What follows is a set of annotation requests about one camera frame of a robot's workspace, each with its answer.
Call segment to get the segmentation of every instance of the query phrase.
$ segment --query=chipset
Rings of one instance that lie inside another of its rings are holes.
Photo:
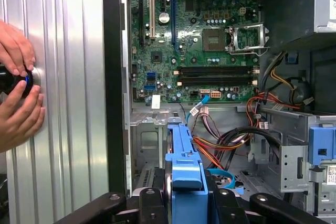
[[[151,52],[152,63],[162,63],[162,52],[161,51],[153,51]]]
[[[224,51],[225,32],[221,29],[203,30],[203,51]]]

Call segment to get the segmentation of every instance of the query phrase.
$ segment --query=black ram slot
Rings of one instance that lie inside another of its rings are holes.
[[[179,67],[177,68],[182,76],[206,76],[206,75],[233,75],[250,74],[252,67]]]
[[[183,86],[240,86],[250,85],[252,77],[180,77]]]
[[[143,30],[143,0],[138,1],[139,4],[139,42],[140,46],[144,45],[144,30]]]

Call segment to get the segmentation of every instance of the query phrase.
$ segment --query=metal bracket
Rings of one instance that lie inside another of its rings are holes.
[[[282,193],[302,192],[308,189],[307,174],[308,146],[281,146],[281,183]]]

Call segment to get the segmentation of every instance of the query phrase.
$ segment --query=pci express slot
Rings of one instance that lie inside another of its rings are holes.
[[[144,30],[143,30],[143,0],[138,0],[139,5],[139,14],[138,14],[138,22],[139,22],[139,43],[140,46],[144,45]]]
[[[172,44],[176,50],[176,0],[171,0],[171,28],[172,28]]]
[[[250,85],[252,77],[180,77],[182,86],[240,86]]]
[[[155,39],[155,0],[149,0],[149,36]]]
[[[178,67],[182,76],[209,76],[209,75],[233,75],[251,74],[253,67],[250,66],[225,66],[225,67]]]

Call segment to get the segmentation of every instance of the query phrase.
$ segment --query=motherboard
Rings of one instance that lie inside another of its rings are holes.
[[[259,74],[258,0],[130,0],[134,102],[247,101]]]

